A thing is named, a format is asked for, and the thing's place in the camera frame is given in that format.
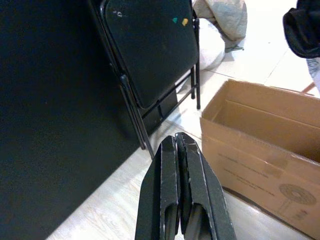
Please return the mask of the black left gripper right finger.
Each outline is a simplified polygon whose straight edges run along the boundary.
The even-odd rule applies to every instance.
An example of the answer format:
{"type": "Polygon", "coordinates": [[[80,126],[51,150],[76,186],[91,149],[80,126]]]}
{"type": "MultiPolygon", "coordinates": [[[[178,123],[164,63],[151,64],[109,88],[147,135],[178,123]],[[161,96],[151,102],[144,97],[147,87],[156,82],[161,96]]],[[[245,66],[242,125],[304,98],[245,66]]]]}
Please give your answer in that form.
{"type": "Polygon", "coordinates": [[[223,188],[197,142],[175,135],[181,189],[181,232],[186,240],[235,240],[223,188]]]}

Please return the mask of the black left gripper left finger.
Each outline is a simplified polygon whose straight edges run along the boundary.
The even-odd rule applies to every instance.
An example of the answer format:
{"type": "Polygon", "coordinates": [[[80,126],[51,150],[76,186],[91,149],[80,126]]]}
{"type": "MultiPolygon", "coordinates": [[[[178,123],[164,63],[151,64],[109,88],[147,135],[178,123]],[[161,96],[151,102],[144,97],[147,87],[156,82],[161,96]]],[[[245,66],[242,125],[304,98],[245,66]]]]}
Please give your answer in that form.
{"type": "Polygon", "coordinates": [[[173,240],[180,217],[180,174],[176,140],[169,135],[159,144],[142,180],[136,240],[173,240]]]}

